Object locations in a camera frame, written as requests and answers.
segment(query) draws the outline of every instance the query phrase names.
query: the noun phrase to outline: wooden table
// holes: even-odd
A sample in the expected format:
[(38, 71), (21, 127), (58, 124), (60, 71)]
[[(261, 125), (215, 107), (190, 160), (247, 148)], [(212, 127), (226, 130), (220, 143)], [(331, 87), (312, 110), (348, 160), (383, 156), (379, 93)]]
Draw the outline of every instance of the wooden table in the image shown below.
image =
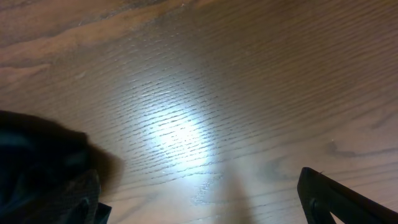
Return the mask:
[(0, 109), (109, 154), (110, 223), (306, 223), (304, 166), (398, 210), (397, 10), (2, 0)]

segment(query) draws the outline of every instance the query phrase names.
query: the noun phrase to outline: dark cloth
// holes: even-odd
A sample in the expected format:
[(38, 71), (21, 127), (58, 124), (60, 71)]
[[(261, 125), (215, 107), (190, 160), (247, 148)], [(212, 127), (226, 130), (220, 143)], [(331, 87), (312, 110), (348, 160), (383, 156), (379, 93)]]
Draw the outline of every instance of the dark cloth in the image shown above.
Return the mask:
[[(0, 217), (89, 169), (85, 134), (36, 117), (0, 111)], [(110, 207), (98, 210), (108, 218)]]

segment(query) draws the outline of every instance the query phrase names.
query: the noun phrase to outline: black corner piece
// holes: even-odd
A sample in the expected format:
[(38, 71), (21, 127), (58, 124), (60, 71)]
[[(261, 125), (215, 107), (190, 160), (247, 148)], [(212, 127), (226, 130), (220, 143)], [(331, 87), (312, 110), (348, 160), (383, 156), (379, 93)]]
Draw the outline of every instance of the black corner piece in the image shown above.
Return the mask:
[(309, 224), (335, 224), (330, 213), (347, 224), (398, 223), (398, 213), (308, 167), (301, 171), (297, 191)]

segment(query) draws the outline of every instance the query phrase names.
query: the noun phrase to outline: wooden surface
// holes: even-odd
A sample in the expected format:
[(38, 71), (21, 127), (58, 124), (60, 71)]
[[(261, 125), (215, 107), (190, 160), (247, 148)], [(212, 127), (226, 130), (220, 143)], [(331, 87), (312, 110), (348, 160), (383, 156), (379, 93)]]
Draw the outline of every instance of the wooden surface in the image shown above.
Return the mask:
[(304, 166), (398, 211), (397, 10), (2, 0), (0, 109), (112, 155), (110, 223), (305, 223)]

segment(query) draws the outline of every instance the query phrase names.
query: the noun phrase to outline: wood grain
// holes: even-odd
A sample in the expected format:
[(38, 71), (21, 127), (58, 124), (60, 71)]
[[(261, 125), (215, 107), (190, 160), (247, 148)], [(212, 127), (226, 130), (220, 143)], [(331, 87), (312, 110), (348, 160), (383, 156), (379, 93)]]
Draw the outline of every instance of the wood grain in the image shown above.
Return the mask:
[(110, 223), (305, 223), (302, 167), (398, 211), (394, 1), (2, 1), (0, 109), (122, 161)]

